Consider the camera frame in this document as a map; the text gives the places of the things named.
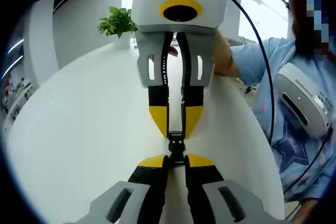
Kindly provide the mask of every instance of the person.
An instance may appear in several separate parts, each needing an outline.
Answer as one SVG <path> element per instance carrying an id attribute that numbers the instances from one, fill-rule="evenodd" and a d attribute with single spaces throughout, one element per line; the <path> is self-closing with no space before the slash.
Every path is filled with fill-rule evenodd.
<path id="1" fill-rule="evenodd" d="M 322 0 L 325 5 L 333 4 L 327 1 Z M 281 62 L 295 46 L 295 56 L 290 62 L 307 74 L 336 104 L 335 41 L 333 37 L 329 41 L 322 41 L 321 33 L 314 30 L 314 17 L 307 13 L 307 0 L 289 0 L 289 5 L 293 14 L 292 30 L 295 40 L 270 38 L 262 42 L 271 74 L 275 78 Z M 332 8 L 335 9 L 334 4 L 329 9 L 329 27 L 335 24 Z M 260 45 L 251 43 L 231 48 L 216 31 L 214 62 L 216 74 L 238 77 L 246 86 L 259 84 L 252 110 L 268 137 L 271 122 L 270 87 Z M 308 134 L 293 128 L 285 116 L 284 105 L 278 100 L 276 87 L 275 101 L 276 117 L 271 149 L 279 168 L 283 190 L 286 191 L 312 162 L 324 139 L 312 139 Z M 294 223 L 304 222 L 327 189 L 336 168 L 335 151 L 336 133 L 324 146 L 320 157 L 309 171 L 284 194 L 285 201 L 298 200 L 301 203 L 301 208 L 293 218 Z"/>

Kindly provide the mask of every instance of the black cable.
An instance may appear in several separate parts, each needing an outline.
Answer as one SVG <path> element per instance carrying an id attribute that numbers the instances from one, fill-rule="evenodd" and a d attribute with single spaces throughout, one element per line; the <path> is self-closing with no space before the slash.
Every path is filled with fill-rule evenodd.
<path id="1" fill-rule="evenodd" d="M 255 34 L 257 36 L 257 39 L 258 39 L 258 42 L 260 44 L 261 51 L 263 52 L 262 55 L 263 55 L 264 60 L 265 60 L 266 70 L 267 70 L 267 75 L 268 75 L 268 80 L 269 80 L 269 88 L 270 88 L 270 91 L 271 91 L 272 120 L 271 120 L 271 131 L 270 131 L 269 138 L 268 138 L 268 143 L 269 143 L 269 145 L 271 145 L 272 137 L 273 137 L 273 130 L 274 130 L 274 119 L 275 119 L 274 118 L 275 117 L 274 91 L 273 91 L 273 81 L 272 81 L 272 76 L 271 76 L 271 69 L 270 69 L 269 64 L 268 64 L 268 59 L 267 59 L 267 56 L 266 56 L 264 46 L 262 44 L 263 42 L 261 41 L 259 33 L 258 33 L 256 27 L 254 26 L 252 20 L 250 19 L 250 17 L 246 13 L 246 11 L 242 8 L 240 3 L 238 3 L 238 1 L 232 0 L 232 2 L 236 4 L 236 6 L 241 10 L 241 12 L 245 15 L 245 17 L 247 18 L 247 20 L 251 24 L 252 29 L 255 32 Z"/>
<path id="2" fill-rule="evenodd" d="M 306 168 L 306 170 L 304 170 L 304 172 L 301 174 L 300 177 L 298 177 L 289 187 L 287 187 L 287 189 L 283 192 L 283 194 L 285 194 L 286 192 L 288 192 L 294 185 L 296 185 L 297 182 L 299 182 L 299 180 L 307 173 L 307 171 L 311 168 L 311 166 L 315 163 L 315 161 L 317 160 L 317 158 L 319 157 L 320 153 L 322 152 L 323 147 L 325 146 L 325 144 L 327 143 L 327 141 L 330 139 L 331 134 L 333 132 L 333 128 L 330 128 L 327 135 L 325 136 L 325 139 L 319 149 L 319 151 L 316 153 L 315 158 L 313 159 L 313 161 L 310 163 L 310 165 Z"/>

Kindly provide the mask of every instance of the white tabletop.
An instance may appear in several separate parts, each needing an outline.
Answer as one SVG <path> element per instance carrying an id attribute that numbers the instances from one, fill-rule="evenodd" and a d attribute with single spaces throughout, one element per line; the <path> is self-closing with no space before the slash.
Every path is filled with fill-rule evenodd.
<path id="1" fill-rule="evenodd" d="M 135 49 L 97 49 L 46 81 L 17 117 L 7 143 L 9 163 L 28 201 L 47 223 L 75 222 L 90 203 L 143 159 L 169 154 L 141 87 Z M 181 58 L 169 57 L 171 130 L 180 126 Z M 229 79 L 214 77 L 186 152 L 206 156 L 225 179 L 258 196 L 284 218 L 278 168 L 267 140 Z M 184 168 L 170 172 L 160 223 L 193 223 Z"/>

